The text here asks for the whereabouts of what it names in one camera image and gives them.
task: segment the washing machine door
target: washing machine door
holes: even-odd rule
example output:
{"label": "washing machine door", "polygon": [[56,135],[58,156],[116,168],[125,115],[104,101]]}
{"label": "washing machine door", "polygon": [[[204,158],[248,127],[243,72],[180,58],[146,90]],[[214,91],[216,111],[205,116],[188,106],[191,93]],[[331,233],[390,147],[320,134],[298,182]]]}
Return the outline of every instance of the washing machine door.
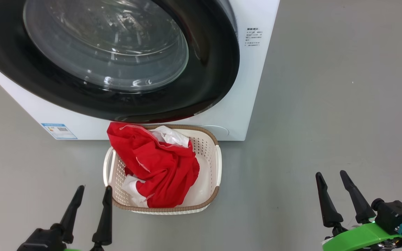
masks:
{"label": "washing machine door", "polygon": [[0,0],[0,71],[78,113],[174,121],[232,87],[234,27],[227,0]]}

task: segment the white washing machine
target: white washing machine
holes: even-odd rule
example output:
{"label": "white washing machine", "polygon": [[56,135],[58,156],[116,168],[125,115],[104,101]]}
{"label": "white washing machine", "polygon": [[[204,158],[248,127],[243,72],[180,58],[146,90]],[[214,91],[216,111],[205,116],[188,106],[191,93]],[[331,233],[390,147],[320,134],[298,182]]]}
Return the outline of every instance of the white washing machine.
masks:
{"label": "white washing machine", "polygon": [[57,139],[122,121],[244,140],[278,4],[0,0],[0,85]]}

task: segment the laundry basket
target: laundry basket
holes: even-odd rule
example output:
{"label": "laundry basket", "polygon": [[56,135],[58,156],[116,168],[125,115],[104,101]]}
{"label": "laundry basket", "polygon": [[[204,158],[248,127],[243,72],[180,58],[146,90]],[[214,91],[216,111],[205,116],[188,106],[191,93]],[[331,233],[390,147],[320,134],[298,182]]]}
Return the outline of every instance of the laundry basket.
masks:
{"label": "laundry basket", "polygon": [[[118,208],[129,210],[135,213],[146,214],[187,214],[198,213],[206,209],[218,194],[221,183],[222,158],[221,150],[215,136],[206,129],[192,127],[190,125],[169,125],[186,137],[190,138],[196,159],[200,164],[198,178],[190,187],[184,202],[174,208],[144,208],[137,206],[131,195],[125,192],[121,186],[125,180],[125,163],[111,147],[105,156],[103,165],[103,181],[105,186],[113,188],[113,204]],[[147,130],[152,130],[158,125],[145,126]]]}

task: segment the gray floor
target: gray floor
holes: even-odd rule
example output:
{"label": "gray floor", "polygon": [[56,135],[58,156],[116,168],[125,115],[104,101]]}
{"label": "gray floor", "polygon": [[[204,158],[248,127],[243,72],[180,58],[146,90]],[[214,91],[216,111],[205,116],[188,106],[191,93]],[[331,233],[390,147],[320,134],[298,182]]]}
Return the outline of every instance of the gray floor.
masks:
{"label": "gray floor", "polygon": [[[72,248],[89,250],[108,142],[55,141],[0,88],[0,250],[59,221],[86,184]],[[319,251],[314,174],[355,224],[339,170],[370,202],[402,200],[402,1],[283,0],[247,141],[222,143],[219,196],[204,212],[113,211],[109,250]]]}

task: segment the black door rim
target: black door rim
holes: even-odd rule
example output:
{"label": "black door rim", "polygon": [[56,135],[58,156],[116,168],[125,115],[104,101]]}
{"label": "black door rim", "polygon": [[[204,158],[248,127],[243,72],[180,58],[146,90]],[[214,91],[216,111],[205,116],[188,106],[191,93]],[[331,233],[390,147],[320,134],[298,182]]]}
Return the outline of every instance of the black door rim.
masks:
{"label": "black door rim", "polygon": [[189,46],[185,71],[162,89],[102,89],[57,67],[24,29],[25,0],[0,0],[0,71],[40,98],[100,119],[160,123],[205,111],[225,97],[238,73],[232,24],[215,0],[153,1],[177,22]]}

